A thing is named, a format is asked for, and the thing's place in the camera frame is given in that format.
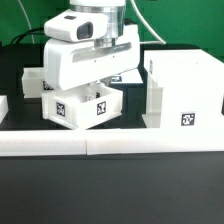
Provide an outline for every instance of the white box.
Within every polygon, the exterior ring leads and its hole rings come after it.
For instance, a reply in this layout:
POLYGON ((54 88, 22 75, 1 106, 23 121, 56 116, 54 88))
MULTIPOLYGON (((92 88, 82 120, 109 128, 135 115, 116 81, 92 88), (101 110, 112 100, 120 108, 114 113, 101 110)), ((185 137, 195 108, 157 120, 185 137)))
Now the white box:
POLYGON ((8 103, 7 103, 7 97, 6 96, 0 96, 0 123, 8 113, 8 103))
POLYGON ((120 116, 122 101, 122 91, 99 84, 54 90, 42 94, 43 118, 70 129, 87 129, 120 116))
POLYGON ((148 128, 224 128, 224 64, 197 50, 146 51, 148 128))
POLYGON ((44 68, 24 68, 22 77, 23 93, 25 98, 40 98, 43 92, 53 90, 44 81, 44 68))

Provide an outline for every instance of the green wall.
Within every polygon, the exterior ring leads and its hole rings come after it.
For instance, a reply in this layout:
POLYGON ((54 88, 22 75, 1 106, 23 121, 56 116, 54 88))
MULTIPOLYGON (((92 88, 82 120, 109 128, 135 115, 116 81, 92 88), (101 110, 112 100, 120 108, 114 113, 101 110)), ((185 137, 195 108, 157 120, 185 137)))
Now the green wall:
MULTIPOLYGON (((33 28, 69 7, 69 0, 21 0, 33 28)), ((139 10, 167 43, 194 44, 224 61, 224 0, 136 0, 139 10)), ((127 1, 126 17, 139 24, 141 40, 152 40, 127 1)), ((0 40, 7 45, 28 30, 17 0, 1 0, 0 40)), ((35 37, 37 43, 44 37, 35 37)))

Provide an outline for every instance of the black cable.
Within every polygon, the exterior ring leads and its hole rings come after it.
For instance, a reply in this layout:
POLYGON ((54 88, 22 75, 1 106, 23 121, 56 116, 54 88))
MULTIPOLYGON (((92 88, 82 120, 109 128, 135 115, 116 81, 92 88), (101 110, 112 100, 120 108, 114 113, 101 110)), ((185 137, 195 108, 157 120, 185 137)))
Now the black cable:
POLYGON ((16 41, 16 44, 19 44, 20 41, 21 41, 24 37, 26 37, 27 35, 33 35, 33 34, 34 34, 34 35, 44 35, 44 33, 35 33, 36 31, 42 31, 42 30, 44 30, 43 27, 38 27, 38 28, 34 28, 34 29, 31 29, 31 30, 28 30, 28 31, 26 31, 26 32, 23 33, 23 34, 20 34, 20 35, 14 37, 13 40, 10 42, 10 44, 13 44, 14 41, 16 41))

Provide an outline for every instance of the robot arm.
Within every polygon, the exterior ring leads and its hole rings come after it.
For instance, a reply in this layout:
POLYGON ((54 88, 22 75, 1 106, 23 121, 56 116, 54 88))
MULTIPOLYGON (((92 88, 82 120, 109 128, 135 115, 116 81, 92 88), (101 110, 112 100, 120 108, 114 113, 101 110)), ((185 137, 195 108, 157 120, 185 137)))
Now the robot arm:
POLYGON ((70 0, 71 9, 45 24, 45 81, 67 90, 135 69, 137 25, 124 27, 125 0, 70 0))

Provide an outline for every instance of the open white box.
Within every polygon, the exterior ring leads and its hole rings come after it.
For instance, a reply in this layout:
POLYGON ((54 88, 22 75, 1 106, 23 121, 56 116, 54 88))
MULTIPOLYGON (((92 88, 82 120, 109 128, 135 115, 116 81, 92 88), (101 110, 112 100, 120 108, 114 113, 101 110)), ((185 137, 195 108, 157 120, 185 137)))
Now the open white box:
POLYGON ((87 129, 121 115, 123 92, 92 83, 42 94, 43 118, 70 129, 87 129))

